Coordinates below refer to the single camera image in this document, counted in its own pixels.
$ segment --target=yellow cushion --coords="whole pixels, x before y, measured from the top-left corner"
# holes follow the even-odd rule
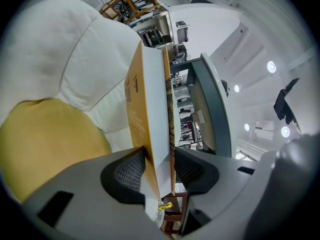
[[[21,202],[65,168],[110,153],[89,117],[59,99],[19,103],[0,129],[4,180]]]

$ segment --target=ceiling light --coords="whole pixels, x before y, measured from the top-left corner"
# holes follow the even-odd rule
[[[281,134],[283,137],[288,138],[290,135],[290,129],[287,126],[282,127]]]
[[[273,61],[269,61],[268,64],[266,65],[266,68],[268,69],[268,71],[270,73],[274,73],[277,70],[277,67],[276,67],[276,65],[274,64]]]
[[[236,84],[236,85],[234,86],[234,90],[235,90],[236,93],[240,92],[240,87],[239,87],[239,85]]]

